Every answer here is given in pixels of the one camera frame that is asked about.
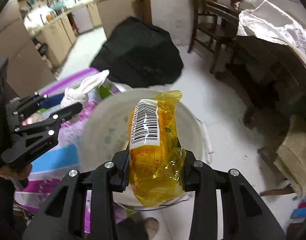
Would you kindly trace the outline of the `operator hand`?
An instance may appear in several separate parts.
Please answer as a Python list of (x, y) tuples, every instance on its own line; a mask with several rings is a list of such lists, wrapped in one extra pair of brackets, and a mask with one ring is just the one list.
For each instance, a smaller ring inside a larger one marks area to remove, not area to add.
[(25, 180), (28, 178), (31, 173), (32, 165), (28, 164), (26, 167), (21, 168), (19, 170), (12, 170), (8, 166), (3, 166), (0, 168), (0, 176), (6, 180), (10, 180), (11, 178)]

